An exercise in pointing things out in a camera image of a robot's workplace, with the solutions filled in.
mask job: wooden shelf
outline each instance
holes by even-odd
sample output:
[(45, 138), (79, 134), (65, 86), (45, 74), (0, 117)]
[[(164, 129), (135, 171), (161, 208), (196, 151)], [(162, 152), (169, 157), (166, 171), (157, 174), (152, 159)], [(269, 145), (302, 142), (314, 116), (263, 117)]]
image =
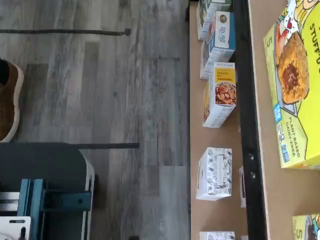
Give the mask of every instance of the wooden shelf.
[(269, 239), (292, 239), (292, 216), (320, 212), (320, 171), (282, 169), (263, 38), (287, 0), (249, 0), (266, 228)]
[[(234, 231), (236, 239), (247, 235), (246, 209), (240, 208), (239, 168), (242, 166), (238, 108), (221, 128), (202, 126), (206, 80), (200, 79), (201, 41), (197, 38), (196, 3), (190, 4), (190, 165), (191, 236), (200, 231)], [(218, 201), (196, 199), (198, 161), (207, 147), (232, 148), (232, 196)]]

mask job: food box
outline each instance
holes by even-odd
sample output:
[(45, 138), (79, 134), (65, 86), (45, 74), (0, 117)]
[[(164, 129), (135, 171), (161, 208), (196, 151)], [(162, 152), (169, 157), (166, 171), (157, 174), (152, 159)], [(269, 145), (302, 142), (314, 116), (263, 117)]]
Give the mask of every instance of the food box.
[(236, 71), (231, 62), (215, 62), (204, 89), (202, 126), (219, 128), (237, 105)]
[(200, 78), (209, 79), (215, 62), (228, 62), (236, 48), (234, 14), (217, 11), (201, 46)]
[(301, 215), (293, 217), (294, 240), (320, 239), (320, 214)]
[(201, 231), (200, 240), (234, 240), (234, 231)]
[(199, 40), (207, 37), (215, 12), (227, 11), (230, 4), (231, 0), (199, 0), (198, 7), (196, 8), (196, 25)]
[(292, 0), (264, 38), (282, 168), (320, 168), (319, 3)]
[(232, 149), (208, 147), (198, 165), (196, 199), (216, 201), (231, 196)]
[(245, 175), (244, 167), (239, 169), (240, 176), (240, 208), (246, 208), (246, 190), (245, 190)]

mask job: white plastic part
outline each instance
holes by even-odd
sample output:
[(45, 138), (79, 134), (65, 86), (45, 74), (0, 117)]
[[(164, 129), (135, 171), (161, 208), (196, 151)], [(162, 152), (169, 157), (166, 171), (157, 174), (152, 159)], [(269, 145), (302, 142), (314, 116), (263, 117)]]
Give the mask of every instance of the white plastic part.
[(18, 240), (23, 227), (25, 240), (29, 240), (30, 226), (31, 217), (29, 216), (0, 216), (0, 240)]
[(91, 163), (84, 157), (86, 163), (86, 180), (85, 180), (85, 191), (91, 191), (91, 208), (88, 212), (83, 212), (82, 217), (82, 232), (81, 232), (81, 240), (90, 240), (90, 227), (91, 227), (91, 214), (92, 214), (92, 204), (94, 199), (94, 189), (95, 189), (95, 170), (92, 167)]

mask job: food package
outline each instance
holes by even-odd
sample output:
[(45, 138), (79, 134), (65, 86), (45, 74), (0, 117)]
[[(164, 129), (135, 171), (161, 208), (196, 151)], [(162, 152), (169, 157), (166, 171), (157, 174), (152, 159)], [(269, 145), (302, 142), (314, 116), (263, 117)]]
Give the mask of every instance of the food package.
[(294, 240), (320, 239), (320, 213), (293, 217)]
[(319, 3), (292, 0), (264, 38), (282, 168), (320, 169)]
[(201, 46), (200, 78), (209, 79), (215, 62), (228, 62), (236, 48), (234, 14), (216, 11)]
[(232, 149), (208, 147), (198, 165), (196, 199), (216, 201), (231, 196)]
[(203, 40), (208, 35), (208, 30), (212, 17), (216, 11), (227, 11), (231, 0), (199, 0), (196, 8), (196, 25), (198, 29), (198, 39)]
[(202, 126), (219, 128), (237, 105), (236, 71), (231, 62), (215, 62), (204, 89)]
[(244, 167), (242, 166), (239, 169), (240, 176), (240, 208), (246, 208), (246, 189), (245, 189), (245, 175), (244, 175)]
[(201, 231), (200, 240), (234, 240), (234, 231)]

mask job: wooden floor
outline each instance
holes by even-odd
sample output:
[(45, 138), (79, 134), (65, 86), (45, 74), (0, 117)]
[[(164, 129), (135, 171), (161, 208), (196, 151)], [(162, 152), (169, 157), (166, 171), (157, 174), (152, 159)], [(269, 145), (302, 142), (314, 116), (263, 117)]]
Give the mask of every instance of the wooden floor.
[(140, 142), (87, 150), (92, 240), (187, 240), (187, 0), (0, 0), (2, 29), (131, 28), (131, 36), (0, 34), (24, 71), (18, 142)]

